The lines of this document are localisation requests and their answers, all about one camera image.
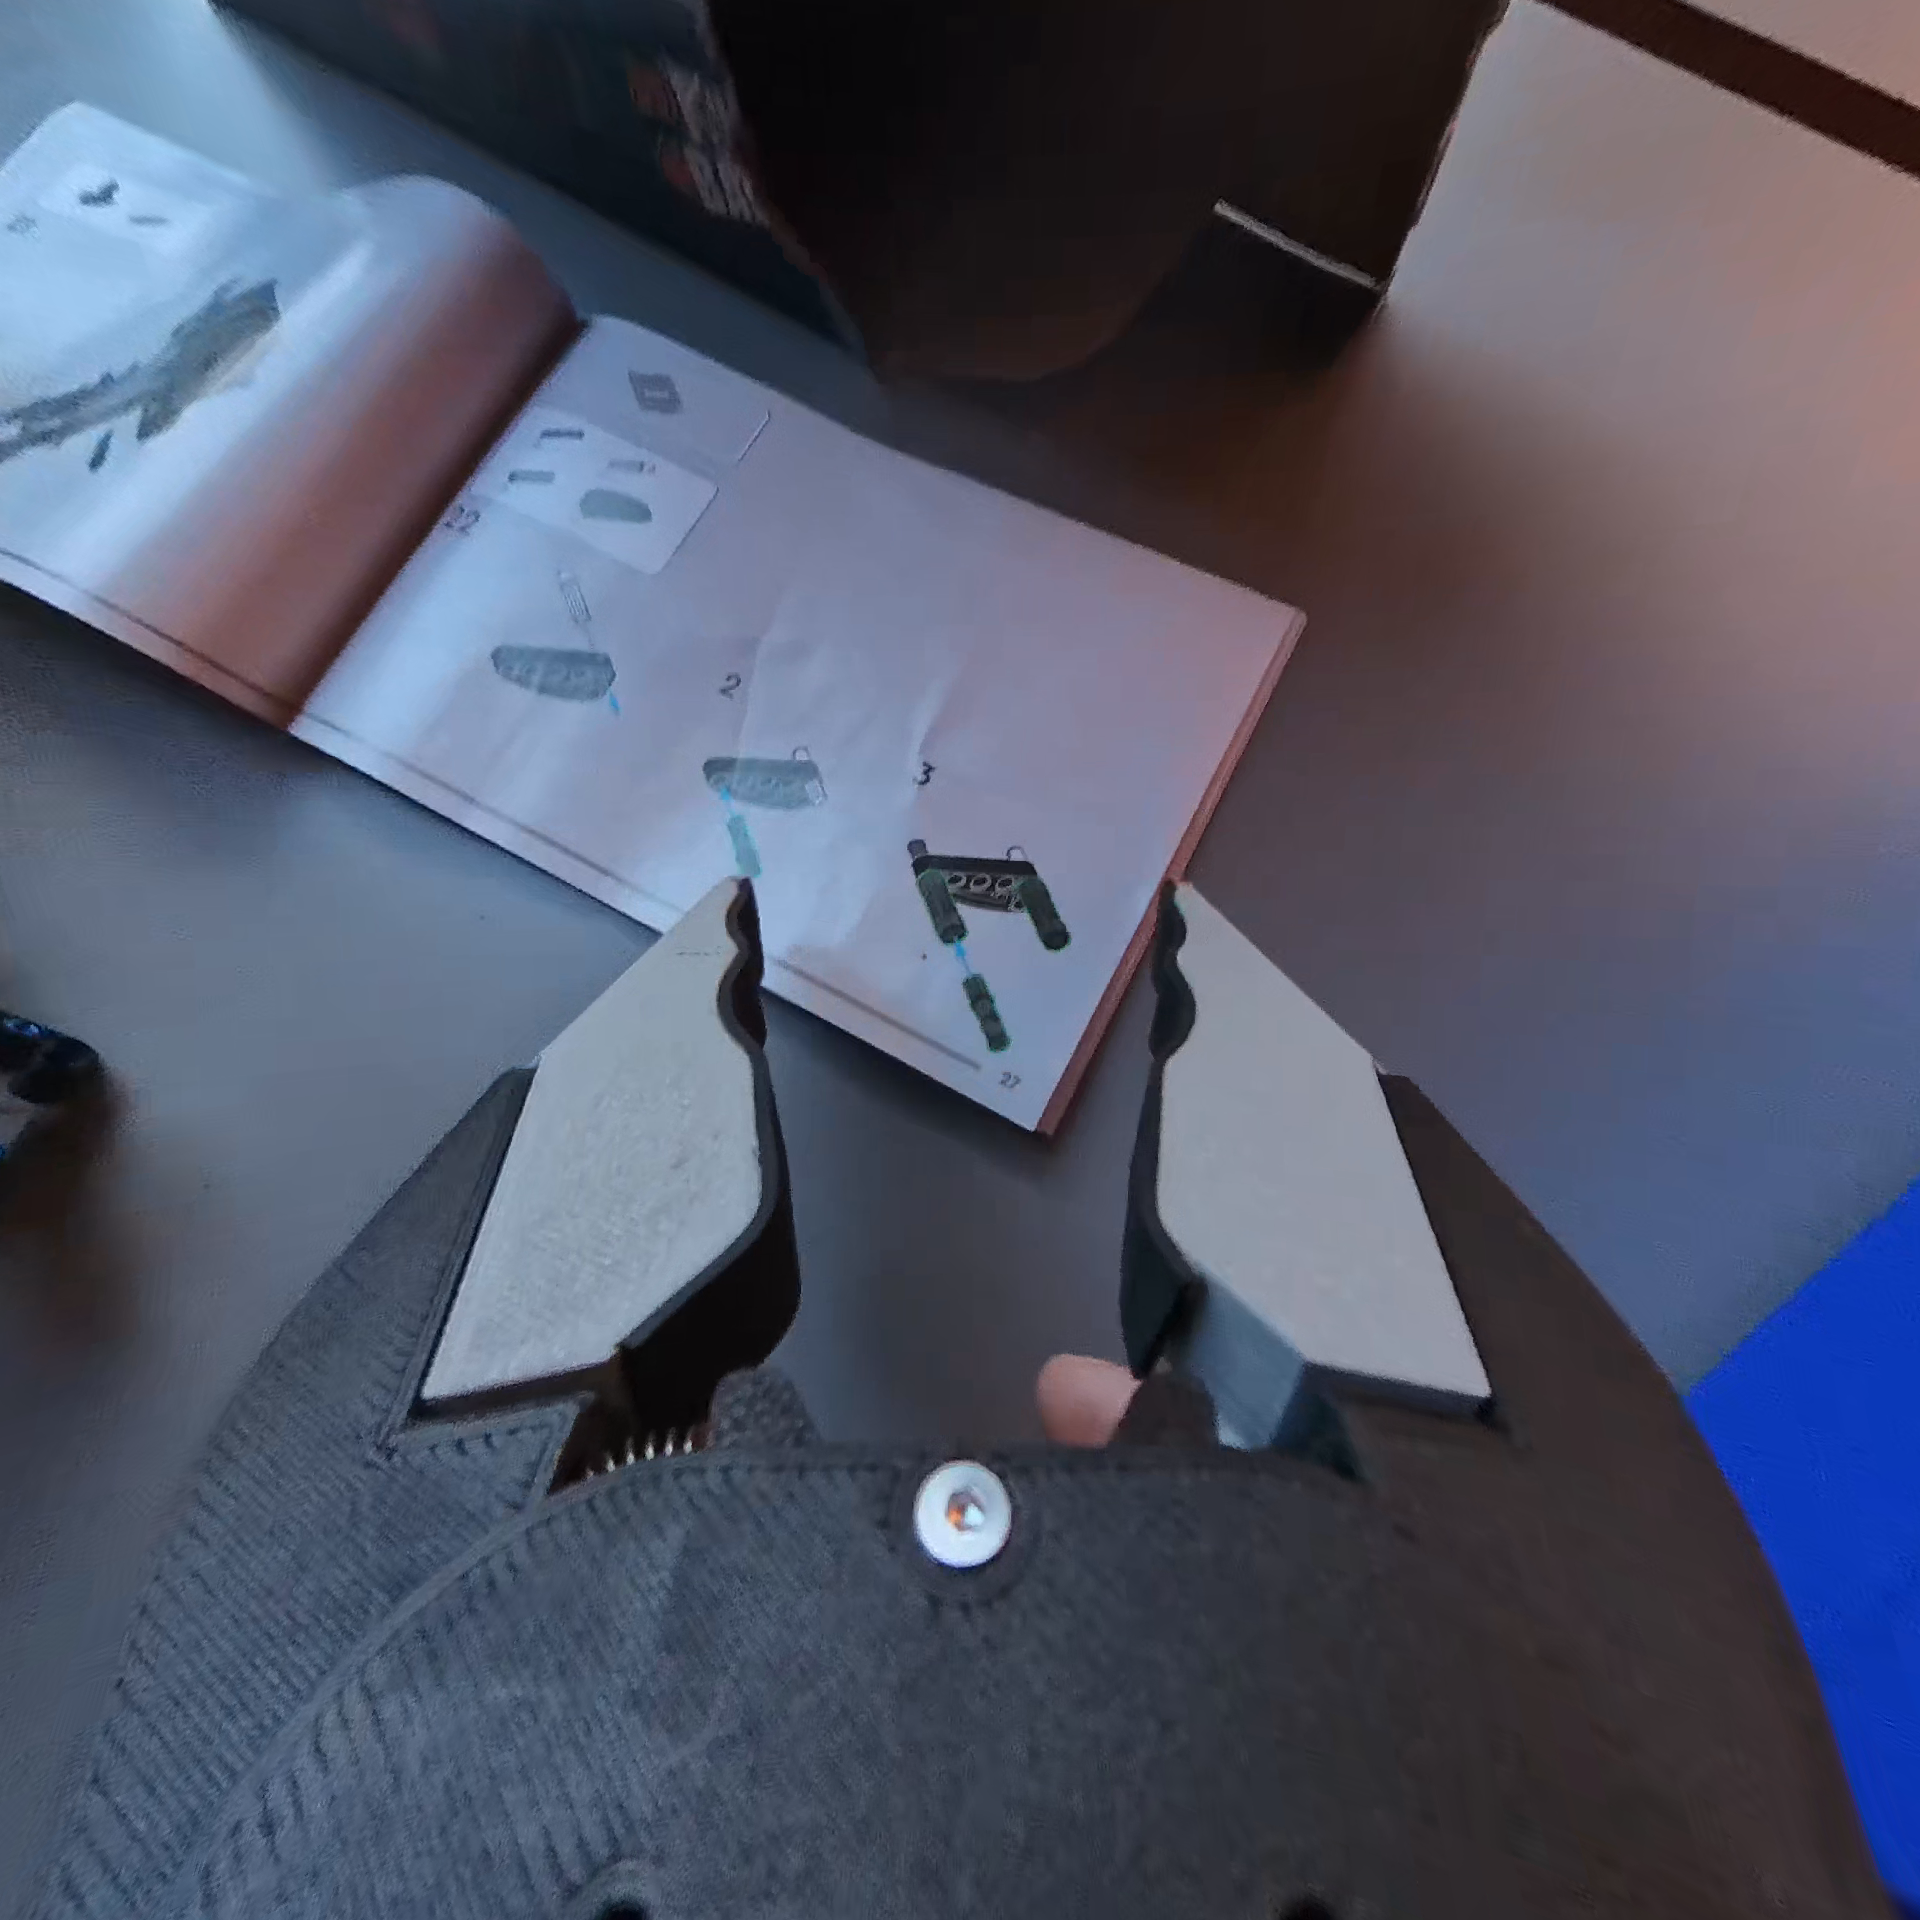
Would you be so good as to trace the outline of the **lego instruction booklet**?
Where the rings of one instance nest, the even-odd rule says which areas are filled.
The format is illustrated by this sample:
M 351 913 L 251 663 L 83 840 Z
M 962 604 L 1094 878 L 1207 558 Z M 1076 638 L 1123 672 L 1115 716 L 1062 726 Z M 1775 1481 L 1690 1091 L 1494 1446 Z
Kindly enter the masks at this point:
M 582 319 L 472 195 L 5 160 L 5 580 L 1053 1134 L 1303 614 Z

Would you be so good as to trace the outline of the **person's right hand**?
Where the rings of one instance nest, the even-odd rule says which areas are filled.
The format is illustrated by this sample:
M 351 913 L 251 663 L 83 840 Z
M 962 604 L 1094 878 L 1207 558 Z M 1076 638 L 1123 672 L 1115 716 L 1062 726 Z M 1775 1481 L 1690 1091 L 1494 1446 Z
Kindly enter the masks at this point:
M 1109 1446 L 1138 1390 L 1141 1381 L 1120 1361 L 1078 1352 L 1046 1358 L 1036 1377 L 1044 1440 L 1056 1448 Z

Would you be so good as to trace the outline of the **printed cardboard lego box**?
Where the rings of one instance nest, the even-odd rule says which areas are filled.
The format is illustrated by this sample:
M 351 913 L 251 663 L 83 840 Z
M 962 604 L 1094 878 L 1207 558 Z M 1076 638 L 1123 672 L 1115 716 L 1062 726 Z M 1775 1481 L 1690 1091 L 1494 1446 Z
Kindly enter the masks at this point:
M 1159 303 L 1340 355 L 1494 1 L 240 1 L 850 347 L 1064 375 Z

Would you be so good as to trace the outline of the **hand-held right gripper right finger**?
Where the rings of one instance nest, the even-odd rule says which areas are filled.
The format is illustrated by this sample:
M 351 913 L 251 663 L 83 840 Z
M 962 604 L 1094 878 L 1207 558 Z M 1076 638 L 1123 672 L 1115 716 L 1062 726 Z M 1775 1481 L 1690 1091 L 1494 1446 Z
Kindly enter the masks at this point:
M 1376 1059 L 1189 881 L 1160 888 L 1120 1334 L 1215 1440 L 1336 1454 L 1343 1400 L 1439 1420 L 1492 1385 Z

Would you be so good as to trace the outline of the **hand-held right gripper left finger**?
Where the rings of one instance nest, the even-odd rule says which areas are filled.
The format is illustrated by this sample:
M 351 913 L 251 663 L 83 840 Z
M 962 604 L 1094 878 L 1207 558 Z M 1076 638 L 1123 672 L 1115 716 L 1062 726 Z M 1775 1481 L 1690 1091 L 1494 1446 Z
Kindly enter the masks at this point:
M 799 1255 L 762 964 L 752 884 L 722 879 L 542 1048 L 426 1405 L 706 1409 L 772 1356 Z

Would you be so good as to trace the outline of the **dark blue lego assembly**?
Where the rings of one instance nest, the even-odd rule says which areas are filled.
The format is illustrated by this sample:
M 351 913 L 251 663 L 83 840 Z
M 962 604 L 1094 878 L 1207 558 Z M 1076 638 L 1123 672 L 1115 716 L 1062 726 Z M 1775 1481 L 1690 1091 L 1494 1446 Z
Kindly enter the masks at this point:
M 103 1060 L 91 1045 L 2 1011 L 2 1160 L 46 1135 L 103 1083 Z

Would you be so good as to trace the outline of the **blue plastic bin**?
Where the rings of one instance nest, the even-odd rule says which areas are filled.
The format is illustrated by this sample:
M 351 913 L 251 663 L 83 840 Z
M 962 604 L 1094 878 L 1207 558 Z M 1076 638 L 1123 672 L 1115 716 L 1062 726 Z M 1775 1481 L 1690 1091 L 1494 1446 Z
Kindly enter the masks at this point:
M 1915 1915 L 1917 1188 L 1686 1404 L 1799 1625 L 1888 1894 Z

